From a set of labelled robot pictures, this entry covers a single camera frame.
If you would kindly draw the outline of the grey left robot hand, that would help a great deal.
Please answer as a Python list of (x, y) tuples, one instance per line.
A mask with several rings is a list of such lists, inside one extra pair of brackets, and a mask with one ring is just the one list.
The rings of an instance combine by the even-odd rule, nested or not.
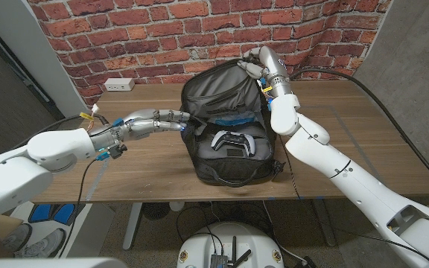
[(123, 118), (124, 140), (147, 138), (151, 133), (182, 131), (191, 118), (188, 112), (172, 109), (141, 109)]

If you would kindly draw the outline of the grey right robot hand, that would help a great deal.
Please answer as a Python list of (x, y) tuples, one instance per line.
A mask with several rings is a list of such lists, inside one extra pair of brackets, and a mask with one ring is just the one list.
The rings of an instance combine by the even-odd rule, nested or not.
[(288, 78), (284, 62), (272, 48), (267, 46), (248, 50), (237, 64), (255, 79), (263, 77), (266, 81), (271, 81), (274, 77)]

